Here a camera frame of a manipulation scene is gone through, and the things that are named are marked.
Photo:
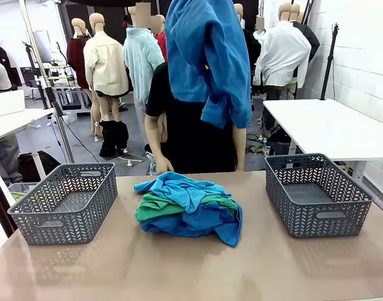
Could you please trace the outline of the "person's right hand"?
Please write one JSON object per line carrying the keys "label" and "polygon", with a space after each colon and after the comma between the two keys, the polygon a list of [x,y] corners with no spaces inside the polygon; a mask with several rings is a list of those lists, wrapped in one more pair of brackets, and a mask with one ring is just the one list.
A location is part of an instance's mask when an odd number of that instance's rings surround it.
{"label": "person's right hand", "polygon": [[168,171],[174,171],[171,162],[165,156],[158,156],[156,158],[156,172],[163,174]]}

